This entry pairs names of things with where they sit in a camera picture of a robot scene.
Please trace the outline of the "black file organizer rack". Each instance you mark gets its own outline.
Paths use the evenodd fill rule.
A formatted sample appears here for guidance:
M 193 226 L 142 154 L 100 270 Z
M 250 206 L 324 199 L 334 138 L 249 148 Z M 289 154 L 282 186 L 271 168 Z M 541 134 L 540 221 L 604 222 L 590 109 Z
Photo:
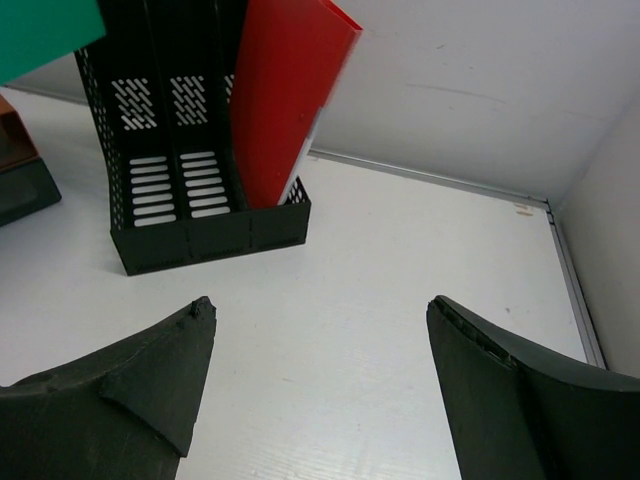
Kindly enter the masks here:
M 105 158 L 110 233 L 128 275 L 301 245 L 310 199 L 251 208 L 229 102 L 243 1 L 101 0 L 75 54 Z

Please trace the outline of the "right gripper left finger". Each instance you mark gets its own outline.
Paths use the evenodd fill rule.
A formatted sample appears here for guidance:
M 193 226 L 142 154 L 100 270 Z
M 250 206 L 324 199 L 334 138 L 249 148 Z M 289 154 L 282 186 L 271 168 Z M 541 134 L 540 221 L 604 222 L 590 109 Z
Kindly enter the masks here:
M 206 296 L 155 325 L 1 390 L 4 479 L 173 479 L 216 334 Z

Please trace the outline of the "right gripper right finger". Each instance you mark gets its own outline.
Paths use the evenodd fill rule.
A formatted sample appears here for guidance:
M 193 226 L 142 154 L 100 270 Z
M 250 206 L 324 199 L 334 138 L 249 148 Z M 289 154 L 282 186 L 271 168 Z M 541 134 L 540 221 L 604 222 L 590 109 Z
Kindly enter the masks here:
M 426 324 L 464 479 L 636 479 L 639 381 L 574 360 L 446 296 Z

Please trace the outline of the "orange drawer cabinet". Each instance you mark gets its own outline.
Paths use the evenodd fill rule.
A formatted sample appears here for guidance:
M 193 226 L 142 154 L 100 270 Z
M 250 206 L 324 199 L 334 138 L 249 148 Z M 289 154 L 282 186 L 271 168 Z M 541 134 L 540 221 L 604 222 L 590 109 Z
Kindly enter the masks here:
M 0 96 L 1 104 L 1 172 L 39 157 L 29 133 L 15 108 Z

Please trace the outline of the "green clip folder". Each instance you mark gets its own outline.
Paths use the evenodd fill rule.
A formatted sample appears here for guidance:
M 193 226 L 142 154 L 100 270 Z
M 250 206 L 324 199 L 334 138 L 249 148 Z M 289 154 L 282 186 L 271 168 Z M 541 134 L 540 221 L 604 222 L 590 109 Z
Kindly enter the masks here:
M 7 84 L 104 34 L 94 0 L 1 0 L 1 83 Z

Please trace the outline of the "red folder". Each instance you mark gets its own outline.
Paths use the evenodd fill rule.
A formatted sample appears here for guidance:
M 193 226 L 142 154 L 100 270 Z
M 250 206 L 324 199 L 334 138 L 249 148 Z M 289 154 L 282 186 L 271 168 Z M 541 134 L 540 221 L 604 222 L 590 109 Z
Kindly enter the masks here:
M 249 2 L 230 113 L 251 208 L 283 203 L 361 33 L 332 1 Z

